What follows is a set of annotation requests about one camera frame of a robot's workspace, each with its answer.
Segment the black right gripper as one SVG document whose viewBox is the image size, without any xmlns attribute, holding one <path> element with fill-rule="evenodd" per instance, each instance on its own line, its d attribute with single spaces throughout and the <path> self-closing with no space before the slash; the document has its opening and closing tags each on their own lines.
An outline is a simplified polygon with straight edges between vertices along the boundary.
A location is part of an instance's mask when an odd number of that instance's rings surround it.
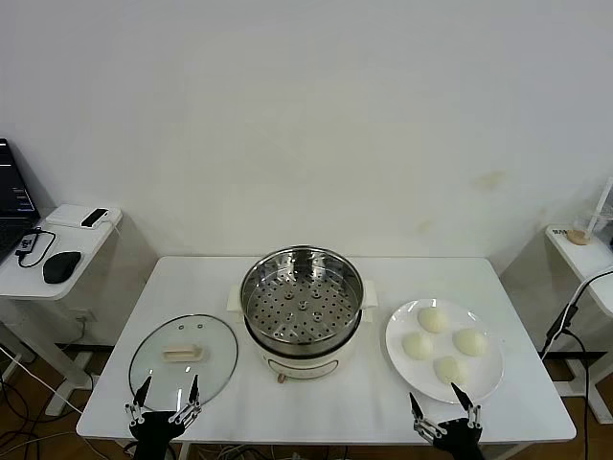
<svg viewBox="0 0 613 460">
<path fill-rule="evenodd" d="M 468 418 L 453 419 L 438 425 L 428 420 L 413 395 L 409 393 L 414 417 L 413 429 L 422 439 L 433 439 L 432 446 L 449 453 L 455 460 L 484 460 L 479 441 L 482 435 L 481 405 L 454 382 L 450 383 Z"/>
</svg>

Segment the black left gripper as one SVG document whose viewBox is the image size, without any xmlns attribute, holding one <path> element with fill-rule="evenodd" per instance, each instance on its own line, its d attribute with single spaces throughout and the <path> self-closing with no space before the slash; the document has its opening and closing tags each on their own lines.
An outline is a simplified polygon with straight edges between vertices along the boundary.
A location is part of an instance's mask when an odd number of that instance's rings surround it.
<svg viewBox="0 0 613 460">
<path fill-rule="evenodd" d="M 170 411 L 145 412 L 145 402 L 152 376 L 148 376 L 136 391 L 132 402 L 125 405 L 129 431 L 136 440 L 134 458 L 164 460 L 170 442 L 181 436 L 202 410 L 198 375 L 193 376 L 187 403 L 172 416 Z"/>
</svg>

